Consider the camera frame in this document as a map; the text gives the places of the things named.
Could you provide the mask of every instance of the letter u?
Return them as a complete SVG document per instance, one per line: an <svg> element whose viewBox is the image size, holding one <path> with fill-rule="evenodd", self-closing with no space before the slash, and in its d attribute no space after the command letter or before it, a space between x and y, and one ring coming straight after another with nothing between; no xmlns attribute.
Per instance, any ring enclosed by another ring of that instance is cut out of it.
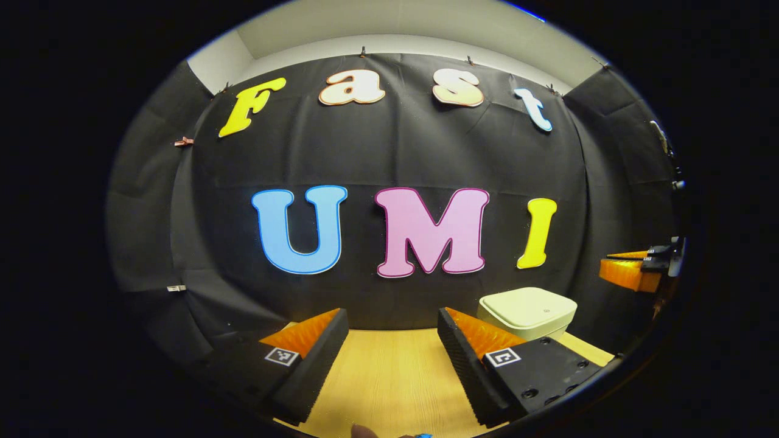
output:
<svg viewBox="0 0 779 438"><path fill-rule="evenodd" d="M289 240L287 207L294 201L288 190L265 190L252 196L257 209L259 238L263 251L275 267L292 274L319 274L338 263L341 252L339 205L347 198L347 190L339 185L318 185L305 193L314 204L319 246L316 251L302 254Z"/></svg>

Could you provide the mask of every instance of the white ceiling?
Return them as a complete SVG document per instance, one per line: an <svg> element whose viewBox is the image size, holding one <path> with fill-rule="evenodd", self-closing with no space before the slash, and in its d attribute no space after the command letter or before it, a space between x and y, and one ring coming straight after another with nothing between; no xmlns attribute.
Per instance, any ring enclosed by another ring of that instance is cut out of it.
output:
<svg viewBox="0 0 779 438"><path fill-rule="evenodd" d="M236 30L254 59L353 35L441 38L509 56L572 87L600 68L591 56L606 62L553 25L499 0L294 0Z"/></svg>

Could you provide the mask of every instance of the container lid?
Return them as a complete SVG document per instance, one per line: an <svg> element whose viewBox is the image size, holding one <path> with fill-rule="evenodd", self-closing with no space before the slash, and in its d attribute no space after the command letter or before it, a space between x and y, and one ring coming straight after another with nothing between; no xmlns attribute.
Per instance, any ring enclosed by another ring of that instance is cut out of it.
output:
<svg viewBox="0 0 779 438"><path fill-rule="evenodd" d="M495 318L516 330L549 324L551 332L570 323L576 311L576 302L572 299L541 288L521 288L487 295L479 302Z"/></svg>

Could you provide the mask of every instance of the white label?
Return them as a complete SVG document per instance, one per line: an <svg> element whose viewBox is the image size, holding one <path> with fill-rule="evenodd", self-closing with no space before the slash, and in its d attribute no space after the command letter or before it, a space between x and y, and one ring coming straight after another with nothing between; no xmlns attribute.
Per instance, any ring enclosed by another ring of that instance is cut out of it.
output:
<svg viewBox="0 0 779 438"><path fill-rule="evenodd" d="M505 364L511 362L522 360L522 358L516 355L514 350L511 348L504 348L503 350L493 351L492 353L487 353L486 356L495 368L504 366Z"/></svg>
<svg viewBox="0 0 779 438"><path fill-rule="evenodd" d="M290 366L297 357L298 353L295 351L284 350L283 348L276 347L271 350L267 356L265 356L265 360L280 363L283 366Z"/></svg>

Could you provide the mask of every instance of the screw hole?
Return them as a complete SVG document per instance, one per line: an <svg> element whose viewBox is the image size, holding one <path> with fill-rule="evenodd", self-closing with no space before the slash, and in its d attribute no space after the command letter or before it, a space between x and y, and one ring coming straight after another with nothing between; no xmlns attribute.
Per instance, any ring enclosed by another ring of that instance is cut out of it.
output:
<svg viewBox="0 0 779 438"><path fill-rule="evenodd" d="M535 388L531 388L522 393L522 398L533 398L537 395L538 395L538 390Z"/></svg>

